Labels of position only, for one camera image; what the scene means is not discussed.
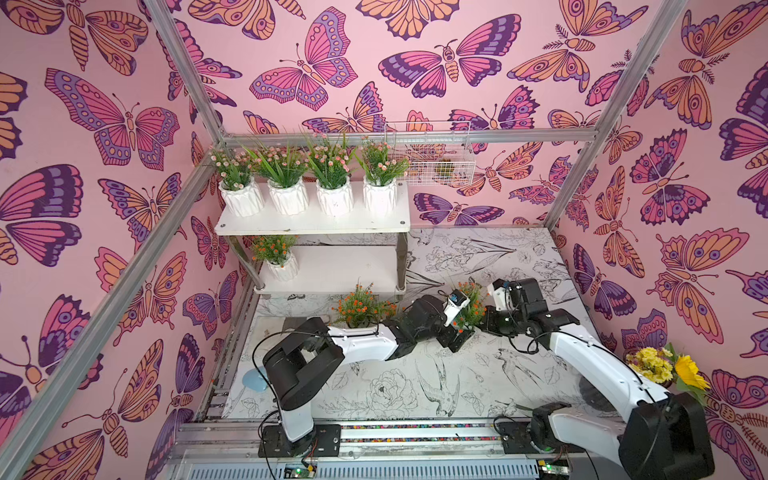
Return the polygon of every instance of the pink butterfly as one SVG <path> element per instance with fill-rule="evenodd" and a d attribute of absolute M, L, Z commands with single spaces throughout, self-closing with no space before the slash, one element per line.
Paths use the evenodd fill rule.
<path fill-rule="evenodd" d="M 589 215 L 587 215 L 587 208 L 584 205 L 584 202 L 588 200 L 589 196 L 584 194 L 587 193 L 587 190 L 589 190 L 589 187 L 592 186 L 597 178 L 597 166 L 592 170 L 587 170 L 584 179 L 581 180 L 581 183 L 576 189 L 576 193 L 571 201 L 568 202 L 568 205 L 565 206 L 565 214 L 568 215 L 568 218 L 576 222 L 577 225 L 581 225 L 581 228 L 583 228 L 584 231 L 587 231 L 587 228 L 589 228 Z"/>
<path fill-rule="evenodd" d="M 98 265 L 96 276 L 101 280 L 101 289 L 105 292 L 112 290 L 114 284 L 120 278 L 128 262 L 120 255 L 116 254 L 107 247 L 98 249 L 98 257 L 94 259 Z M 184 274 L 187 272 L 187 255 L 180 252 L 178 255 L 168 260 L 160 274 L 157 274 L 157 265 L 155 273 L 144 285 L 139 287 L 136 295 L 131 300 L 128 310 L 123 314 L 118 323 L 120 334 L 112 345 L 118 346 L 120 338 L 127 332 L 132 332 L 135 328 L 141 326 L 144 320 L 149 316 L 153 322 L 168 323 L 170 329 L 174 329 L 174 324 L 170 321 L 170 316 L 176 309 L 176 294 L 179 293 L 181 283 L 184 281 Z"/>
<path fill-rule="evenodd" d="M 256 98 L 272 98 L 281 104 L 296 99 L 317 111 L 328 101 L 328 92 L 322 85 L 347 86 L 357 78 L 342 55 L 349 47 L 344 33 L 346 15 L 329 7 L 312 22 L 304 40 L 304 57 L 295 67 L 279 67 L 259 75 L 250 86 Z M 296 56 L 299 56 L 296 44 Z"/>
<path fill-rule="evenodd" d="M 710 196 L 698 188 L 669 183 L 688 177 L 685 175 L 672 178 L 677 168 L 683 166 L 683 163 L 680 163 L 672 170 L 683 151 L 686 136 L 687 130 L 672 130 L 668 136 L 654 139 L 650 153 L 643 155 L 632 167 L 633 183 L 654 182 L 643 190 L 643 195 L 653 194 L 640 208 L 640 215 L 645 223 L 658 225 L 669 217 L 673 222 L 682 225 L 691 214 L 700 213 L 710 201 Z"/>
<path fill-rule="evenodd" d="M 200 75 L 200 80 L 203 84 L 203 88 L 205 89 L 205 92 L 208 94 L 208 98 L 210 99 L 210 101 L 212 101 L 215 104 L 222 104 L 222 105 L 229 105 L 231 107 L 236 107 L 237 104 L 235 103 L 234 100 L 227 97 L 225 94 L 221 93 L 217 89 L 211 87 L 211 85 L 216 84 L 216 81 L 211 77 L 240 78 L 243 76 L 243 74 L 241 74 L 237 70 L 233 70 L 232 68 L 227 67 L 226 65 L 222 64 L 220 61 L 215 61 L 212 58 L 203 58 L 204 56 L 203 50 L 200 48 L 200 46 L 197 44 L 197 41 L 195 41 L 194 37 L 190 33 L 190 30 L 187 27 L 187 24 L 182 22 L 181 20 L 174 20 L 174 21 L 176 22 L 176 29 L 178 30 L 179 35 L 181 35 L 181 39 L 184 41 L 184 45 L 186 45 L 187 47 L 187 53 L 189 53 L 189 56 L 192 59 L 192 62 L 194 63 L 195 68 L 197 69 L 197 73 Z M 170 67 L 170 77 L 168 78 L 168 100 L 174 100 L 176 97 L 179 96 L 179 93 L 181 93 L 182 91 L 184 92 L 184 96 L 186 97 L 187 86 L 184 84 L 184 80 L 181 78 L 181 75 L 179 74 L 179 70 L 178 70 L 178 67 L 176 66 L 176 62 L 170 56 L 168 49 L 165 48 L 163 39 L 160 37 L 160 32 L 157 33 L 157 40 L 160 41 L 160 45 L 161 47 L 163 47 L 165 58 L 168 61 L 168 66 Z M 195 107 L 195 104 L 192 102 L 192 98 L 190 98 L 190 119 L 192 120 L 192 123 L 195 122 L 196 118 L 197 118 L 197 107 Z"/>
<path fill-rule="evenodd" d="M 216 263 L 219 263 L 219 267 L 224 268 L 230 246 L 224 237 L 216 235 L 214 225 L 210 222 L 210 217 L 208 217 L 207 221 L 208 228 L 194 215 L 190 221 L 192 223 L 192 231 L 197 235 L 197 251 L 204 257 L 205 267 L 210 270 L 214 268 Z"/>
<path fill-rule="evenodd" d="M 131 151 L 138 149 L 145 167 L 163 170 L 163 147 L 173 144 L 174 133 L 179 129 L 179 119 L 174 112 L 149 107 L 134 117 L 133 108 L 131 111 L 126 111 L 125 106 L 118 109 L 92 84 L 54 68 L 48 69 L 45 87 L 64 102 L 73 122 L 96 132 L 94 141 L 104 165 L 128 165 Z"/>
<path fill-rule="evenodd" d="M 405 51 L 382 60 L 379 70 L 390 81 L 406 88 L 421 78 L 411 90 L 415 98 L 427 95 L 442 97 L 445 95 L 446 72 L 451 81 L 458 81 L 461 69 L 472 87 L 477 87 L 488 75 L 499 73 L 502 69 L 499 60 L 480 55 L 506 55 L 518 31 L 520 15 L 504 15 L 477 27 L 462 40 L 456 51 L 450 47 L 455 39 L 446 45 L 435 46 L 442 47 L 442 55 L 432 51 Z"/>
<path fill-rule="evenodd" d="M 203 325 L 208 340 L 217 328 L 217 321 L 227 323 L 232 318 L 232 299 L 237 292 L 237 271 L 233 270 L 220 285 L 219 293 L 197 293 L 184 301 L 182 313 L 192 320 L 192 325 Z"/>
<path fill-rule="evenodd" d="M 554 196 L 560 191 L 565 178 L 571 172 L 572 165 L 568 163 L 567 157 L 558 157 L 549 169 L 549 180 L 542 180 L 539 177 L 541 185 L 532 187 L 518 188 L 509 192 L 509 198 L 519 198 L 522 201 L 530 201 L 534 205 L 549 205 L 554 202 Z"/>
<path fill-rule="evenodd" d="M 531 98 L 531 90 L 524 87 L 517 87 L 502 105 L 496 116 L 498 104 L 493 105 L 493 115 L 488 115 L 484 108 L 480 111 L 488 118 L 486 121 L 478 114 L 467 110 L 451 110 L 451 116 L 448 121 L 453 122 L 451 130 L 512 130 L 516 128 L 533 128 L 533 116 L 536 113 L 538 103 Z M 486 149 L 487 144 L 472 144 L 472 150 L 478 154 Z"/>

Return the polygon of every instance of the metal frame bar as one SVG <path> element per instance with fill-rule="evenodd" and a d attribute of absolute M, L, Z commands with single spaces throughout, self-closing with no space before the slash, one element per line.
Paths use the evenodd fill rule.
<path fill-rule="evenodd" d="M 629 102 L 635 89 L 637 89 L 643 76 L 645 76 L 645 72 L 659 52 L 664 40 L 667 39 L 670 31 L 677 24 L 677 20 L 680 14 L 683 13 L 686 4 L 687 0 L 664 0 L 662 2 L 654 20 L 637 46 L 634 57 L 621 75 L 621 80 L 619 80 L 619 84 L 616 86 L 613 95 L 611 95 L 611 99 L 603 109 L 600 120 L 598 120 L 596 125 L 598 130 L 597 136 L 582 149 L 581 155 L 571 168 L 568 178 L 565 179 L 558 197 L 549 210 L 547 219 L 544 221 L 544 226 L 549 230 L 552 230 L 555 224 L 557 224 L 563 212 L 565 212 L 565 206 L 571 201 L 587 170 L 589 170 L 595 158 L 601 153 L 603 143 L 611 133 L 612 127 L 618 121 L 624 106 Z"/>

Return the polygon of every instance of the white flower pot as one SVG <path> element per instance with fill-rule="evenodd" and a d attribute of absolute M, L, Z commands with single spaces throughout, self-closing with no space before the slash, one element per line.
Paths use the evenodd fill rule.
<path fill-rule="evenodd" d="M 354 200 L 352 198 L 352 184 L 349 177 L 346 183 L 339 188 L 328 190 L 317 183 L 317 200 L 320 202 L 320 209 L 325 215 L 330 217 L 341 217 L 352 211 Z"/>
<path fill-rule="evenodd" d="M 274 263 L 266 262 L 266 266 L 269 267 L 270 272 L 280 282 L 286 282 L 294 278 L 299 273 L 299 262 L 296 260 L 296 255 L 288 253 L 288 258 L 285 264 L 276 265 Z"/>
<path fill-rule="evenodd" d="M 362 181 L 362 198 L 366 208 L 377 217 L 389 215 L 397 202 L 397 179 L 392 180 L 383 187 L 377 187 L 368 183 L 368 178 Z"/>
<path fill-rule="evenodd" d="M 275 203 L 275 208 L 283 215 L 300 214 L 310 204 L 302 180 L 288 188 L 279 188 L 272 180 L 267 182 L 267 186 L 270 188 L 270 197 Z"/>
<path fill-rule="evenodd" d="M 229 205 L 232 212 L 238 217 L 249 217 L 258 214 L 264 207 L 264 199 L 261 190 L 253 180 L 239 190 L 224 190 L 223 182 L 219 182 L 219 191 L 224 203 Z"/>

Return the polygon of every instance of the white shelf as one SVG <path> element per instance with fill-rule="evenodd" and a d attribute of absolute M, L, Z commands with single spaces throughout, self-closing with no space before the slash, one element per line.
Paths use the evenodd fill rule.
<path fill-rule="evenodd" d="M 320 211 L 314 183 L 307 183 L 310 205 L 298 215 L 282 215 L 275 210 L 266 187 L 260 184 L 264 208 L 256 215 L 238 217 L 229 207 L 224 209 L 216 224 L 219 235 L 279 235 L 294 233 L 310 235 L 322 233 L 382 233 L 407 232 L 411 229 L 408 185 L 401 180 L 397 187 L 397 205 L 387 217 L 373 217 L 362 202 L 362 182 L 352 182 L 355 206 L 343 217 L 329 217 Z"/>
<path fill-rule="evenodd" d="M 371 282 L 374 293 L 395 293 L 397 262 L 391 246 L 299 246 L 291 252 L 299 262 L 299 274 L 280 282 L 263 265 L 260 276 L 266 286 L 257 293 L 349 293 L 357 283 L 367 286 Z"/>

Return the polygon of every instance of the yellow flower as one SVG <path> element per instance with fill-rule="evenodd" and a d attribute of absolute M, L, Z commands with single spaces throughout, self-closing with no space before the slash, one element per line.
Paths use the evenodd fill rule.
<path fill-rule="evenodd" d="M 710 388 L 710 384 L 699 375 L 699 367 L 690 359 L 690 355 L 681 356 L 674 365 L 674 370 L 686 385 L 695 386 L 702 390 Z"/>

